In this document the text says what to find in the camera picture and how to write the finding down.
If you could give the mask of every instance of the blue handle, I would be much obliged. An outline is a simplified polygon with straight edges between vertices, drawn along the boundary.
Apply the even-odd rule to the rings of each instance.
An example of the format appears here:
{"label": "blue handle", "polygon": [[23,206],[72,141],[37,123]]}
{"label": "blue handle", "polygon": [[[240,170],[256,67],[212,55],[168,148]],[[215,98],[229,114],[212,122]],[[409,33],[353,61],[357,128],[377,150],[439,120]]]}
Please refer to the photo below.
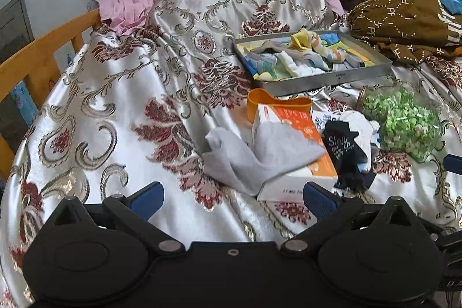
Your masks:
{"label": "blue handle", "polygon": [[152,182],[148,186],[127,197],[128,207],[145,221],[149,220],[157,212],[162,204],[165,193],[159,182]]}
{"label": "blue handle", "polygon": [[316,183],[307,182],[303,187],[303,203],[320,220],[335,212],[343,201]]}
{"label": "blue handle", "polygon": [[462,175],[462,157],[448,154],[443,159],[443,166],[446,171]]}

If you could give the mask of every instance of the metal tray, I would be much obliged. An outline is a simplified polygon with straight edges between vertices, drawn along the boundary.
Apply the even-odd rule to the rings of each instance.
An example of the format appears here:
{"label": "metal tray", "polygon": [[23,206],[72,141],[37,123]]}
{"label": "metal tray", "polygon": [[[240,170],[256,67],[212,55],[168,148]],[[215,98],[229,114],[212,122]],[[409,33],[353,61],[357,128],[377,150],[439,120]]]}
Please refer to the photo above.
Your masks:
{"label": "metal tray", "polygon": [[[334,33],[335,31],[315,31],[318,34]],[[272,40],[276,38],[287,38],[292,36],[296,32],[287,33],[274,33],[267,35],[259,35],[254,37],[238,38],[233,41],[234,50],[236,55],[239,57],[243,66],[244,57],[237,49],[237,44],[245,42],[252,42],[258,40]],[[304,92],[306,90],[317,89],[326,85],[337,85],[343,83],[350,83],[352,81],[362,80],[371,77],[386,76],[391,71],[392,62],[384,55],[375,51],[368,45],[364,44],[349,35],[337,31],[337,35],[340,40],[347,46],[355,49],[358,53],[363,54],[369,58],[374,65],[370,67],[359,67],[345,71],[338,72],[325,72],[322,74],[314,74],[312,76],[305,77],[291,77],[287,79],[281,79],[279,81],[261,81],[253,80],[257,87],[261,87],[269,92],[272,96],[286,96],[288,94]]]}

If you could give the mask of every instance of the wooden bed rail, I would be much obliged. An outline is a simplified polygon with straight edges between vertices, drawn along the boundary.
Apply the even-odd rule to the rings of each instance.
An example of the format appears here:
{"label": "wooden bed rail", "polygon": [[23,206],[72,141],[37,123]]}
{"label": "wooden bed rail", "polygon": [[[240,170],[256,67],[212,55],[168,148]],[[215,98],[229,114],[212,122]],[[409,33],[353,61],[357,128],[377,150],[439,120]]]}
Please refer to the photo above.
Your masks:
{"label": "wooden bed rail", "polygon": [[[78,53],[84,44],[82,32],[100,25],[99,10],[87,12],[32,41],[0,64],[0,101],[24,80],[40,109],[50,89],[61,76],[53,53],[69,41]],[[13,151],[0,135],[0,177],[5,181],[10,174],[13,158]]]}

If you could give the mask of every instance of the gray cloth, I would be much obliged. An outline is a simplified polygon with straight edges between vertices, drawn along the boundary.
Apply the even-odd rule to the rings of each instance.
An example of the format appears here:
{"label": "gray cloth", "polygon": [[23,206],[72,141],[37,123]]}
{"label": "gray cloth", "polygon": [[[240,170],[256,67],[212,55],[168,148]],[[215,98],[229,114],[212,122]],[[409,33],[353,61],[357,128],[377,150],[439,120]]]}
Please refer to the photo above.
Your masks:
{"label": "gray cloth", "polygon": [[233,132],[218,127],[206,136],[211,152],[203,153],[204,172],[215,180],[250,196],[264,182],[304,167],[326,153],[324,146],[283,123],[262,123],[256,131],[254,151]]}

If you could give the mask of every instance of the bed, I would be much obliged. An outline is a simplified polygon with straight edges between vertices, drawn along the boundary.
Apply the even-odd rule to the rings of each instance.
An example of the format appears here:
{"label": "bed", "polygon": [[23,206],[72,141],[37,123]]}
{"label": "bed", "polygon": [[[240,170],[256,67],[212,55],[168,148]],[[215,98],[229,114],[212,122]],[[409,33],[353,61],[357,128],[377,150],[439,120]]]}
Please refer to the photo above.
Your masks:
{"label": "bed", "polygon": [[[22,257],[66,195],[97,203],[160,181],[165,202],[150,222],[186,247],[194,240],[280,244],[314,224],[302,205],[257,202],[212,180],[200,155],[207,150],[205,135],[217,126],[251,143],[251,82],[232,51],[234,37],[302,26],[327,29],[335,21],[325,0],[157,0],[146,25],[129,36],[100,26],[96,10],[3,63],[0,98],[26,78],[41,110],[15,157],[0,138],[0,173],[8,178],[0,218],[0,306],[33,301],[21,274]],[[91,26],[91,41],[84,44],[80,33]],[[59,75],[52,53],[69,40],[76,56]],[[31,56],[36,63],[25,64]],[[446,172],[442,159],[461,154],[458,61],[395,65],[389,77],[299,95],[311,97],[315,109],[341,112],[355,107],[364,85],[396,80],[438,99],[443,142],[421,164],[405,153],[380,152],[371,188],[339,193],[368,203],[399,195],[419,216],[457,231],[461,177]],[[50,81],[55,85],[48,94]]]}

